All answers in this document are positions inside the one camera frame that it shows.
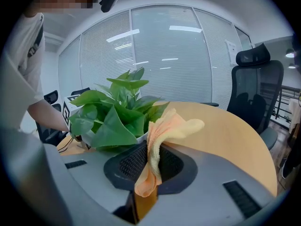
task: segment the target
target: white t-shirt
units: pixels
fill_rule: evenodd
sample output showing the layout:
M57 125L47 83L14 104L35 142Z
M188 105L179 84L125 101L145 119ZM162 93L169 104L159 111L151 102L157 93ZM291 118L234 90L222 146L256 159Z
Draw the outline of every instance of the white t-shirt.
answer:
M37 39L43 22L44 16L41 13L37 13L30 18L21 15L5 47L18 71L36 93L33 104L44 98L40 82L42 59L45 51L44 35L35 54L31 57L27 55Z

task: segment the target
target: window blind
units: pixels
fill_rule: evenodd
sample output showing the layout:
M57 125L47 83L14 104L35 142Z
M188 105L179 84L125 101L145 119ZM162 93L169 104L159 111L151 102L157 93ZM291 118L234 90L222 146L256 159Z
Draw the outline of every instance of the window blind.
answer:
M82 89L79 74L79 40L76 38L58 58L58 78L62 101L75 90Z
M249 49L252 49L253 46L252 46L252 43L251 43L251 40L250 40L250 37L248 35L246 35L243 31L241 31L240 29L238 28L235 28L236 29L236 32L239 36L239 40L240 40L240 43L241 43L241 46L242 46L242 49L243 50L249 50Z
M211 69L205 38L190 8L132 10L135 59L149 84L141 95L168 101L211 102Z
M236 30L230 22L196 10L196 14L204 29L210 54L212 68L212 102L218 103L222 109L227 109L232 92L233 66L230 63L226 40L235 43L238 51L241 44Z
M80 74L83 88L109 86L106 78L117 78L134 69L129 13L122 12L96 24L82 34Z

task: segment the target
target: office chair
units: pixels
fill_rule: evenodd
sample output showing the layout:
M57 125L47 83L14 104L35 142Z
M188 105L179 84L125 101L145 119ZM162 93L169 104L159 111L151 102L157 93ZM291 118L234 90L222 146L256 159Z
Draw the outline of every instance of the office chair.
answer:
M74 95L81 95L82 93L84 93L85 91L90 90L90 88L85 88L85 89L80 89L80 90L76 90L74 92L71 93L72 96Z
M44 99L50 104L55 103L58 99L57 90L45 95ZM54 104L52 106L58 111L62 110L60 104ZM60 130L55 130L55 129L50 129L50 128L44 127L44 126L38 124L37 122L36 122L36 125L37 125L37 130L39 133L40 140L43 143L52 144L52 145L57 146L68 134L68 132L63 133Z
M57 99L58 99L58 92L57 90L50 92L49 94L44 95L44 99L49 103L49 104L54 104Z
M277 140L277 132L268 125L280 92L283 66L277 60L270 60L264 44L239 52L236 63L227 111L252 126L270 150Z

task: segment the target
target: curved desk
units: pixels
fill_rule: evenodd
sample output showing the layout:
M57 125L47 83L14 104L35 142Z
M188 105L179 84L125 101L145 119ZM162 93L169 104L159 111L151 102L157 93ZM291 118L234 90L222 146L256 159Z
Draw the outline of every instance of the curved desk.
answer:
M272 157L257 132L239 117L217 107L193 102L170 102L167 109L175 108L185 120L201 119L205 127L185 139L173 139L173 143L221 156L264 185L275 197L277 177ZM65 138L58 150L65 146ZM62 155L82 153L84 150L69 146Z

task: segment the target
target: chair armrest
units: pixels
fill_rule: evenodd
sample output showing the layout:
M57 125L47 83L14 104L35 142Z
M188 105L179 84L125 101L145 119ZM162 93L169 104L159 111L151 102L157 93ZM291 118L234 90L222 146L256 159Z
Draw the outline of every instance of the chair armrest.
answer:
M60 140L63 140L63 139L66 137L67 134L68 134L68 131L66 131L66 132L61 132L60 135L59 135L58 137L59 137Z
M213 103L213 102L206 102L206 103L203 103L204 105L211 105L211 106L214 106L214 107L218 107L219 104L217 103Z
M273 128L268 127L260 134L260 137L268 147L268 150L270 150L277 141L278 133Z
M48 143L48 144L51 144L51 141L55 138L55 137L58 137L59 133L61 131L59 130L56 130L55 132L52 132L46 139L45 139L45 142Z

